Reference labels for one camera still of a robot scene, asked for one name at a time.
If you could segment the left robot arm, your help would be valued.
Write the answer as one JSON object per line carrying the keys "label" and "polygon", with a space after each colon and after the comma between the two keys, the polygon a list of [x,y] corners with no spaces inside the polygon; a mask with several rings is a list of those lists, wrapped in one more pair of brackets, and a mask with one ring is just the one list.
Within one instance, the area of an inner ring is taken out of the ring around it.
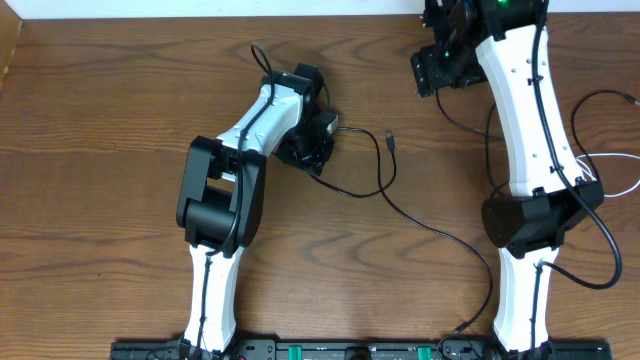
{"label": "left robot arm", "polygon": [[319,68],[308,64],[272,71],[231,129],[190,144],[176,210],[193,264],[180,358],[218,358],[231,343],[239,265],[261,222],[269,156],[314,176],[329,160],[338,118],[318,105],[323,86]]}

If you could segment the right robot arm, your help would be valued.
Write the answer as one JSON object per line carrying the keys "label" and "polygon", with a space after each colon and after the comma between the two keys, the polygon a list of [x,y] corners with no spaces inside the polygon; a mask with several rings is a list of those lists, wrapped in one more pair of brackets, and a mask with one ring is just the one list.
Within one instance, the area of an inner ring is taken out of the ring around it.
{"label": "right robot arm", "polygon": [[604,200],[566,136],[548,66],[545,1],[426,0],[435,42],[414,53],[420,96],[489,84],[509,164],[509,192],[484,201],[499,251],[500,296],[489,359],[608,359],[604,343],[553,341],[546,328],[552,265],[565,234]]}

